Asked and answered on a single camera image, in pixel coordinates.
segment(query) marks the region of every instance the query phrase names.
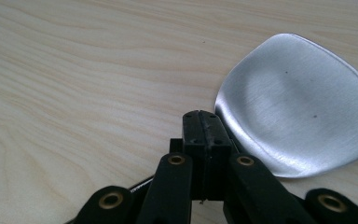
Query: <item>clamp jaw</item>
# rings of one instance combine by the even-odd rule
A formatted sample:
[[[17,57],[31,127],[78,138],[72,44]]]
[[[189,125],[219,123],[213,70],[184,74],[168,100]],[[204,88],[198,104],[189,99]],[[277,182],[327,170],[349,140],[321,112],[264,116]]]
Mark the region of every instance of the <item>clamp jaw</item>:
[[[292,195],[261,160],[237,150],[218,116],[191,111],[154,176],[98,190],[66,224],[190,223],[193,200],[223,201],[230,224],[358,223],[348,198],[330,189],[311,190],[305,200]]]

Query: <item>light wood grain surface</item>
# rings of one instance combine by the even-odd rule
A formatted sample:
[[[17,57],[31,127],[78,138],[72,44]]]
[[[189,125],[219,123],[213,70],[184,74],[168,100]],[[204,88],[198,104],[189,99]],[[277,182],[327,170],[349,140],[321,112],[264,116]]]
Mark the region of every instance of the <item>light wood grain surface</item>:
[[[0,1],[0,223],[63,223],[105,186],[152,175],[181,117],[278,33],[358,70],[358,0]],[[358,203],[358,161],[282,180]],[[193,203],[192,223],[226,223]]]

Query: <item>wooden table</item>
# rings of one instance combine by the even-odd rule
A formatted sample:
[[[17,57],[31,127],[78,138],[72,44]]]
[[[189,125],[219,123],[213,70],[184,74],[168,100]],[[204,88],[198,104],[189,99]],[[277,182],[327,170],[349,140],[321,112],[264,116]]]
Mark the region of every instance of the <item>wooden table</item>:
[[[188,111],[213,111],[243,56],[302,35],[358,69],[358,0],[0,1],[0,223],[63,223],[152,175]],[[358,203],[358,161],[282,180]],[[193,203],[192,223],[226,223]]]

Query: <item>black clamp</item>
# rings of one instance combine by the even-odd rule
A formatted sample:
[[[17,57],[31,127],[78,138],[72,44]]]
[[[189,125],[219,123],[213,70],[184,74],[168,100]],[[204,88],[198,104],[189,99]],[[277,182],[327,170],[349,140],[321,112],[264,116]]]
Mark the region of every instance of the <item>black clamp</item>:
[[[192,111],[154,176],[98,190],[67,224],[190,223],[194,200],[223,201],[232,224],[358,223],[348,198],[330,189],[311,190],[305,200],[292,195],[261,160],[237,150],[220,118]]]

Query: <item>polished metal surface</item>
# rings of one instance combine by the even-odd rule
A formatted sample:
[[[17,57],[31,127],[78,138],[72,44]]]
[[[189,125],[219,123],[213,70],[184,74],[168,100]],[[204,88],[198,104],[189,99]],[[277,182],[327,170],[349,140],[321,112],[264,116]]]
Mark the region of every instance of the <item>polished metal surface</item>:
[[[317,175],[358,159],[358,72],[298,35],[275,35],[235,66],[215,112],[276,176]]]

